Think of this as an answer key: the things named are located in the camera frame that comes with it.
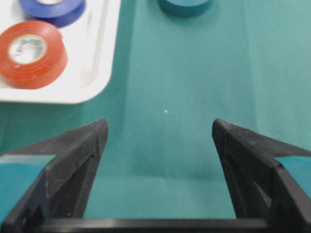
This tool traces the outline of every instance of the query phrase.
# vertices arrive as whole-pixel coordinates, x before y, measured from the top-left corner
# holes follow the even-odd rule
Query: blue electrical tape roll
[[[37,19],[65,27],[76,21],[86,8],[86,0],[19,0],[27,19]]]
[[[178,17],[192,17],[204,13],[212,0],[158,0],[167,13]]]

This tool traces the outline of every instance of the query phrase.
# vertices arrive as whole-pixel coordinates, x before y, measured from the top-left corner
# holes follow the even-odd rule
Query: teal fabric surface
[[[0,226],[54,155],[0,156]]]
[[[303,156],[276,158],[311,198],[311,158]]]
[[[234,218],[212,122],[311,149],[310,9],[214,0],[177,18],[155,0],[123,0],[106,90],[72,106],[0,104],[0,151],[103,117],[109,139],[85,217]]]

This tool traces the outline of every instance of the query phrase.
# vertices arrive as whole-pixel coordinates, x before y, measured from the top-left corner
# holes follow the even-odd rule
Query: teal electrical tape roll
[[[158,0],[160,7],[167,13],[178,17],[193,17],[203,14],[212,0]]]

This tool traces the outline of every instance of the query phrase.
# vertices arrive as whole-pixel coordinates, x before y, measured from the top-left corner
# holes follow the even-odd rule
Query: white tray
[[[0,101],[74,104],[104,90],[112,70],[121,0],[86,0],[86,11],[61,28],[68,53],[63,74],[37,90],[16,89],[0,77]],[[0,33],[24,21],[18,0],[1,1]]]

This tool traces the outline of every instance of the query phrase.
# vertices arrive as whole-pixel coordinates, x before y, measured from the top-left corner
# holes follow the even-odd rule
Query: tape roll center hole
[[[18,64],[30,64],[40,60],[46,53],[45,40],[34,34],[22,35],[10,45],[9,57]]]
[[[44,5],[55,5],[61,3],[63,0],[36,0],[36,1]]]

